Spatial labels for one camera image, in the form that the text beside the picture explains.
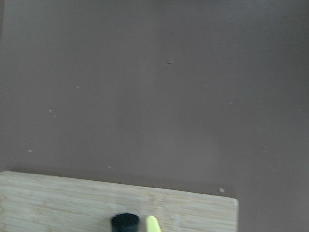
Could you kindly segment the bamboo cutting board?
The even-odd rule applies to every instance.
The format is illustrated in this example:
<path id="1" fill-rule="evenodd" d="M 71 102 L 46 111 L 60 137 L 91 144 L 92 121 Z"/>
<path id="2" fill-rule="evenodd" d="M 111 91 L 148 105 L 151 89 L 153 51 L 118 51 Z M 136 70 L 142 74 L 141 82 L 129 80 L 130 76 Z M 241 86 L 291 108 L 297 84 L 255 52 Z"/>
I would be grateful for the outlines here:
<path id="1" fill-rule="evenodd" d="M 3 232 L 109 232 L 119 213 L 136 214 L 138 231 L 155 216 L 164 232 L 235 232 L 234 198 L 160 188 L 3 171 Z"/>

